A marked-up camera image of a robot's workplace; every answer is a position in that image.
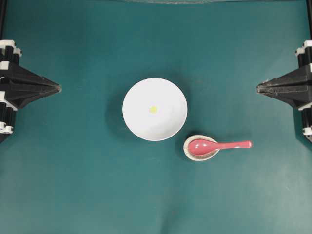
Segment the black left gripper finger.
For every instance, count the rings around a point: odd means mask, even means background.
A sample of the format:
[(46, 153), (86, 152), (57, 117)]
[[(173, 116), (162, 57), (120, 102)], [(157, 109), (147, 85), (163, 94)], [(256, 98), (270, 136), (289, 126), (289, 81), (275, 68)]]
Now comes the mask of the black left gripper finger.
[(56, 89), (48, 86), (8, 86), (4, 99), (17, 109), (22, 109), (31, 102), (59, 93)]
[(29, 70), (16, 65), (15, 63), (1, 63), (0, 77), (8, 78), (16, 84), (48, 86), (56, 89), (57, 91), (61, 90), (61, 86), (57, 83), (54, 83), (45, 77), (36, 75)]

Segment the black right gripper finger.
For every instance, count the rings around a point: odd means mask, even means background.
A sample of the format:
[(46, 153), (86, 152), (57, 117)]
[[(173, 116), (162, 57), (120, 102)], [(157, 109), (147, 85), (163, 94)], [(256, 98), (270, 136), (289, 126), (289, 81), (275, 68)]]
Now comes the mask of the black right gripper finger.
[(297, 110), (312, 106), (312, 90), (257, 89), (259, 94), (275, 98)]
[(302, 86), (312, 84), (312, 65), (302, 66), (281, 77), (264, 81), (257, 85), (257, 89), (279, 88), (288, 86)]

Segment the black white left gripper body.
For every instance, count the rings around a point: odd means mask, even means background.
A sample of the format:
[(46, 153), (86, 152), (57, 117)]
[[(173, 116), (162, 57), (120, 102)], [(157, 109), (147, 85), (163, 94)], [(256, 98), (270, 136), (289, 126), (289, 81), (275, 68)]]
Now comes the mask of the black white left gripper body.
[(10, 64), (19, 65), (22, 51), (13, 40), (0, 41), (0, 142), (3, 143), (13, 132), (16, 122), (17, 107), (8, 100), (10, 79), (2, 72), (9, 69)]

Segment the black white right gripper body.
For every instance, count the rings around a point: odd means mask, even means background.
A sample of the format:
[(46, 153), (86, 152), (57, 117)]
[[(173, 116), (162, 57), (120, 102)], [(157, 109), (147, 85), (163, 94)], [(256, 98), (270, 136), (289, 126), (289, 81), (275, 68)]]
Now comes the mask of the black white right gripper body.
[(299, 84), (301, 92), (298, 94), (296, 108), (302, 114), (302, 133), (312, 142), (312, 41), (304, 41), (302, 47), (295, 51), (298, 60), (298, 70), (304, 71), (306, 81)]

